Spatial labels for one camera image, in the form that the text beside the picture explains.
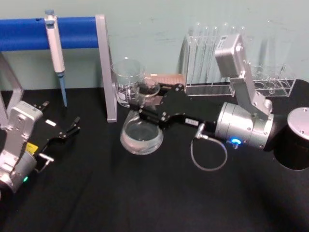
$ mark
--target green wall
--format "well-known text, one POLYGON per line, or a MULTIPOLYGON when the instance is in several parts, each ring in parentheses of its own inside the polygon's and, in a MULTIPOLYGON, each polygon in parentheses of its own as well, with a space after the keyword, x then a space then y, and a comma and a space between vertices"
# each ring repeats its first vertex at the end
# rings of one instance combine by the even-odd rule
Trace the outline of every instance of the green wall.
MULTIPOLYGON (((308 6, 306 0, 8 0, 0 18, 43 17, 51 8, 59 17, 105 14, 112 59, 136 58, 149 73, 177 72, 183 37, 194 22, 228 22, 254 38, 275 35, 276 62, 287 61, 309 81, 308 6)), ((58 87, 49 51, 5 56, 25 89, 58 87)), ((65 50, 64 59, 68 88, 101 86, 96 49, 65 50)))

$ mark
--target glass beaker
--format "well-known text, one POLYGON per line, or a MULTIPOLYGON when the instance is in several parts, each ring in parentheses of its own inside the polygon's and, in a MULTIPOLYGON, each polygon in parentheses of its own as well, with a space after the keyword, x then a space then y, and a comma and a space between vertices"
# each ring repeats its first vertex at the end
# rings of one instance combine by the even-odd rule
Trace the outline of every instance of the glass beaker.
MULTIPOLYGON (((154 99, 160 91, 160 85, 151 78, 144 78, 136 84, 137 102, 155 109, 154 99)), ((130 111, 123 125, 120 142, 123 147, 136 155, 148 155, 162 144, 162 130, 155 124, 140 119, 139 113, 130 111)))
POLYGON ((129 107, 128 102, 135 99, 134 85, 143 79, 145 67, 137 60, 126 57, 113 63, 111 69, 117 80, 117 101, 120 105, 129 107))

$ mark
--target metal bracket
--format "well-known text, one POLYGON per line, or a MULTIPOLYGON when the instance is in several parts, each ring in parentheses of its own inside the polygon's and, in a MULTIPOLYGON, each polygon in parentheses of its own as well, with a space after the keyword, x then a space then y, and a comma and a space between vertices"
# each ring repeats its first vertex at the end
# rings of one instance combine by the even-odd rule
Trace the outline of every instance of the metal bracket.
POLYGON ((222 36, 215 51, 221 77, 230 77, 240 107, 267 120, 272 102, 254 88, 250 63, 240 34, 222 36))
POLYGON ((15 107, 23 97, 24 89, 15 76, 11 66, 6 61, 2 52, 0 52, 0 71, 3 71, 4 76, 9 81, 13 88, 13 94, 11 96, 7 109, 2 96, 0 95, 0 128, 3 130, 9 124, 9 117, 13 107, 15 107))
POLYGON ((104 95, 106 102, 107 121, 117 121, 117 100, 116 86, 112 80, 110 52, 108 47, 108 34, 105 22, 105 15, 96 15, 96 27, 98 36, 98 50, 102 69, 102 79, 104 85, 104 95))

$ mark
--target blue led light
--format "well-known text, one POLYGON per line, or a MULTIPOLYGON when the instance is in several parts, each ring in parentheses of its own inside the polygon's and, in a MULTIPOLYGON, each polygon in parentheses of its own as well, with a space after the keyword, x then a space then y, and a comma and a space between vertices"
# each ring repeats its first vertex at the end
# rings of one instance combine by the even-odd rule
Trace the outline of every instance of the blue led light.
POLYGON ((231 143, 240 145, 241 144, 241 140, 239 140, 239 139, 231 139, 231 143))

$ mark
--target blue pipette tip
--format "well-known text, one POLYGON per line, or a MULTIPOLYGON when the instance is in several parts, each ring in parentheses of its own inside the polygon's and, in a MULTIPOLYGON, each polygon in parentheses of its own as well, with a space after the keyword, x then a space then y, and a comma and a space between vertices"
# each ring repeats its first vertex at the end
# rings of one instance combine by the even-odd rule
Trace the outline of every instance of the blue pipette tip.
POLYGON ((59 81, 60 81, 60 87, 61 87, 63 104, 64 104, 65 107, 68 107, 67 94, 66 94, 66 86, 65 86, 65 82, 64 82, 64 76, 60 76, 59 75, 59 81))

